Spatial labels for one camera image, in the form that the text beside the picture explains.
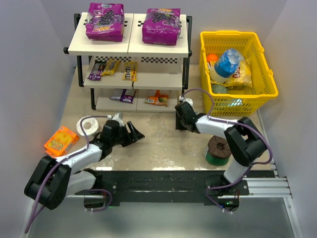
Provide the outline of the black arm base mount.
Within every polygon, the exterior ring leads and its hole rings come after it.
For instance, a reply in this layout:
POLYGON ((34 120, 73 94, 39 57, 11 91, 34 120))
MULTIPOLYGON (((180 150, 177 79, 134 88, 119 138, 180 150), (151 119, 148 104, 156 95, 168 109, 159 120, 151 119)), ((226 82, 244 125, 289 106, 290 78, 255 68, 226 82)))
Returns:
POLYGON ((106 203, 123 202, 203 203, 234 211, 239 197, 249 195, 245 180, 227 187, 217 171, 100 171, 94 190, 81 191, 84 204, 99 208, 106 203))

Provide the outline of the purple M&M's candy bag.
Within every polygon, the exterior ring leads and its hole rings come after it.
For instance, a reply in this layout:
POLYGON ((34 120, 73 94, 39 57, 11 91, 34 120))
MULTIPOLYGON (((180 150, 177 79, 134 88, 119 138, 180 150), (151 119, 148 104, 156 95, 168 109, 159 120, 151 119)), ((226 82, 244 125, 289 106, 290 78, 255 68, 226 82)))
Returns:
POLYGON ((94 66, 87 78, 92 81, 100 81, 102 77, 101 74, 104 71, 105 66, 106 60, 95 60, 94 66))

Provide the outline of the orange white snack packet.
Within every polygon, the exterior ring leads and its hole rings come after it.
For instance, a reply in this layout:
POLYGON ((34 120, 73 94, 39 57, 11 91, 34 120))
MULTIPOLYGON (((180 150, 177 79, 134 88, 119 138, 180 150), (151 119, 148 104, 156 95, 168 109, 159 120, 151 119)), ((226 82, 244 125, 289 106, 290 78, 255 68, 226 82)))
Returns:
POLYGON ((170 90, 149 90, 144 103, 167 107, 170 92, 170 90))

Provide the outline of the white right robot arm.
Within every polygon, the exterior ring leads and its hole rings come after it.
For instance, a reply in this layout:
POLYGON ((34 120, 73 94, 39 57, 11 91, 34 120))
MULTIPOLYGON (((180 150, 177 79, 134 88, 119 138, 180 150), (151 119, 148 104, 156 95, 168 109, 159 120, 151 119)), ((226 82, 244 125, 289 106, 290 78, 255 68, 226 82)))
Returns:
POLYGON ((233 186, 241 181, 266 150, 269 144, 248 117, 224 120, 204 113, 195 113, 189 101, 175 106, 180 123, 190 132, 210 134, 226 139, 234 161, 223 173, 221 186, 233 186))

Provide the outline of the yellow M&M's candy bag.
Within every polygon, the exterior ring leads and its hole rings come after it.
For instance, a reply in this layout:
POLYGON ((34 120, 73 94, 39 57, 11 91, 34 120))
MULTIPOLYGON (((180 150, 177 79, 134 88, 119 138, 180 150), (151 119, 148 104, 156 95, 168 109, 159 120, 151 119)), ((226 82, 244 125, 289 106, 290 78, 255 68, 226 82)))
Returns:
POLYGON ((101 76, 111 76, 114 75, 114 73, 116 72, 116 69, 118 67, 118 65, 120 64, 121 60, 119 59, 109 59, 107 61, 107 64, 103 70, 103 72, 101 73, 101 76))

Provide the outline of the purple pink candy bag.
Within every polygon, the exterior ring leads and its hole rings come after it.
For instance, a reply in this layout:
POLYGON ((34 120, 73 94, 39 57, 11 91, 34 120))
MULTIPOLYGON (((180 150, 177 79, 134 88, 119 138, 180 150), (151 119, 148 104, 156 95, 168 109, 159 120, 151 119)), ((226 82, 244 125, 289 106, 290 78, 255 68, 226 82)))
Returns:
POLYGON ((115 89, 110 96, 111 100, 124 102, 124 103, 133 103, 135 96, 135 89, 115 89))

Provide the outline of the small yellow M&M's packet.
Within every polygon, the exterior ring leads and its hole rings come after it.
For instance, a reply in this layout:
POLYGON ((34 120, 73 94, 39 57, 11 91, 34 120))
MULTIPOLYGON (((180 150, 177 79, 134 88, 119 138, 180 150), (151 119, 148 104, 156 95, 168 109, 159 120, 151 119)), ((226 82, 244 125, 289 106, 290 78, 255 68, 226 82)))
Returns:
POLYGON ((137 81, 137 66, 136 61, 125 62, 123 80, 137 81))

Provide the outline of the magenta grape candy bag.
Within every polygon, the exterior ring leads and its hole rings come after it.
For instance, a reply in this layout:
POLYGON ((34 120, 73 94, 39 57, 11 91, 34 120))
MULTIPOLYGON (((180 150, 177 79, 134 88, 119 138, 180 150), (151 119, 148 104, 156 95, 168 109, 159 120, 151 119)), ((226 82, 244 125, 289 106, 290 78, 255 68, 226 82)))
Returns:
POLYGON ((149 8, 142 26, 146 44, 175 46, 181 33, 179 8, 149 8))
POLYGON ((90 40, 122 42, 124 6, 121 3, 90 3, 86 36, 90 40))

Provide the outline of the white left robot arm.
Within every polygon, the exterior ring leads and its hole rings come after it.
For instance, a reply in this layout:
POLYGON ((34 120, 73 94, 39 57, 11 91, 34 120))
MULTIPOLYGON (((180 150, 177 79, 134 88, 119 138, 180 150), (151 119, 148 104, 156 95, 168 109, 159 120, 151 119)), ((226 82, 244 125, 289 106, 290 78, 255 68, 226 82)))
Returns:
POLYGON ((68 155, 52 158, 44 156, 36 166, 24 188, 29 198, 53 210, 61 204, 71 187, 70 178, 75 174, 88 178, 94 187, 96 177, 82 169, 107 157, 114 146, 126 147, 145 138, 132 124, 121 124, 117 120, 108 120, 101 132, 97 133, 85 146, 68 155))

